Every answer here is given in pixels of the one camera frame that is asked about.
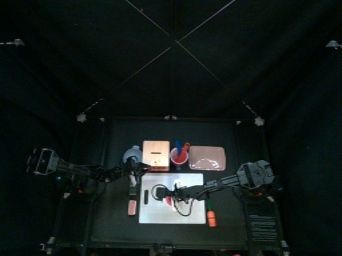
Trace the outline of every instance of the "black curtain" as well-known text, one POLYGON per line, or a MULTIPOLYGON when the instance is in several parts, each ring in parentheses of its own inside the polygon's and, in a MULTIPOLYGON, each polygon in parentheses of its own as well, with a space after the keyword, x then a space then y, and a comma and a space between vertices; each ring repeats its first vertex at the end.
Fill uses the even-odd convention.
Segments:
POLYGON ((76 117, 43 70, 27 51, 0 48, 0 255, 20 248, 30 253, 52 234, 54 177, 26 173, 26 162, 34 147, 68 159, 76 117))
POLYGON ((283 228, 294 255, 340 255, 342 157, 342 52, 326 58, 274 110, 266 124, 282 177, 283 228))

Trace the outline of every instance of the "black tabletop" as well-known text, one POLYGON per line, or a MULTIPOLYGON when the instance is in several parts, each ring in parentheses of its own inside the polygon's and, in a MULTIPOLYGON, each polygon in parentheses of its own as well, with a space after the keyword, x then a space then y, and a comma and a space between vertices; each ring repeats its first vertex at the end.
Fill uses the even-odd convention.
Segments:
MULTIPOLYGON (((267 160, 262 128, 254 122, 226 120, 107 119, 80 125, 72 161, 102 164, 111 168, 120 164, 123 154, 145 140, 175 140, 193 146, 225 148, 226 170, 203 171, 205 181, 235 174, 241 164, 267 160)), ((194 173, 189 166, 182 172, 194 173)), ((218 227, 207 224, 139 224, 139 200, 135 216, 128 216, 128 186, 126 178, 100 185, 90 229, 90 244, 96 246, 149 247, 173 244, 178 248, 246 248, 243 205, 233 188, 211 194, 211 206, 218 227)))

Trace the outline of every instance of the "cardboard box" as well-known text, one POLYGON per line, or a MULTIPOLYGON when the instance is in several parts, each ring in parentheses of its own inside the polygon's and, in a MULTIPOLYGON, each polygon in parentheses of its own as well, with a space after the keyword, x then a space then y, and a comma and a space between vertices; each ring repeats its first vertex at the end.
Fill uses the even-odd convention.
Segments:
POLYGON ((170 141, 143 142, 143 163, 151 165, 151 171, 170 170, 170 141))

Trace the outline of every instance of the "black cable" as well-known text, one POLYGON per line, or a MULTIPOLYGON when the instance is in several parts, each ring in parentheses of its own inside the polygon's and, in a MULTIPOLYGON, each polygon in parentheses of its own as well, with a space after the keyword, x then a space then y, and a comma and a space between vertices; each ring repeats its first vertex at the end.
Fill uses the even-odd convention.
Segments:
POLYGON ((158 199, 158 197, 155 196, 155 194, 154 194, 154 190, 155 190, 157 187, 162 187, 162 188, 165 188, 165 189, 167 189, 167 190, 169 190, 169 188, 167 188, 167 186, 163 185, 163 184, 157 184, 157 185, 154 185, 154 187, 153 187, 153 189, 151 189, 153 198, 154 198, 157 201, 161 201, 161 200, 158 199))
POLYGON ((191 215, 193 204, 194 204, 195 199, 198 199, 198 198, 199 198, 205 193, 207 193, 207 192, 210 192, 210 189, 206 189, 206 190, 203 190, 202 192, 199 192, 199 193, 197 194, 195 198, 193 198, 193 200, 191 200, 191 202, 190 202, 190 209, 189 209, 189 213, 187 213, 187 214, 185 214, 185 213, 182 213, 182 212, 179 211, 179 209, 178 209, 178 207, 177 207, 177 198, 173 197, 173 200, 174 200, 174 207, 175 207, 175 209, 177 209, 177 212, 178 212, 183 217, 189 217, 189 216, 191 215))

